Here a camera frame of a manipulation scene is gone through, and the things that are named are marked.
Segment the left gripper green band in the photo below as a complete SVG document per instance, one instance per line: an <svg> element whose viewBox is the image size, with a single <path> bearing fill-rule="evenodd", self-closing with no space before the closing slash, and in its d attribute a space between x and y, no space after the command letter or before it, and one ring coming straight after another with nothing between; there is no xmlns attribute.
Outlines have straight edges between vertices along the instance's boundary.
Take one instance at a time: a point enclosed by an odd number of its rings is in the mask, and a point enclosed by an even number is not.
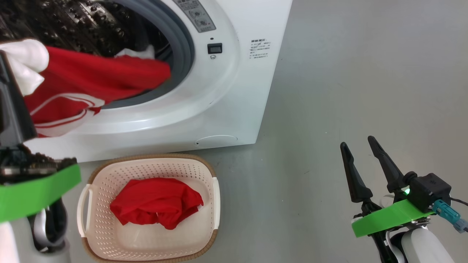
<svg viewBox="0 0 468 263"><path fill-rule="evenodd" d="M81 171L75 157L54 159L21 145L36 138L37 132L4 51L0 73L0 221L4 223L32 216L59 200L81 182Z"/></svg>

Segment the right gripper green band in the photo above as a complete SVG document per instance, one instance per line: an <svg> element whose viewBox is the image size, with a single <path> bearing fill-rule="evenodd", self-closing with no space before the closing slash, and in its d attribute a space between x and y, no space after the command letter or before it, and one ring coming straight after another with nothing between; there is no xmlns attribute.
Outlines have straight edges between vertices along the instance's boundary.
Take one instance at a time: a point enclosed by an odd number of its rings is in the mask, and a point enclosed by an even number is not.
<svg viewBox="0 0 468 263"><path fill-rule="evenodd" d="M403 173L396 166L391 157L384 151L376 138L368 136L367 140L373 152L373 156L379 160L384 172L387 181L387 190L390 193L394 193L395 191L407 187L406 183L403 181ZM370 201L373 197L373 193L366 187L361 175L358 173L354 165L354 157L346 142L341 142L340 151L351 201L353 203ZM361 217L360 219L354 219L351 223L351 227L356 237L363 237L380 231L386 231L420 218L428 217L433 213L433 211L423 213L409 200L403 200Z"/></svg>

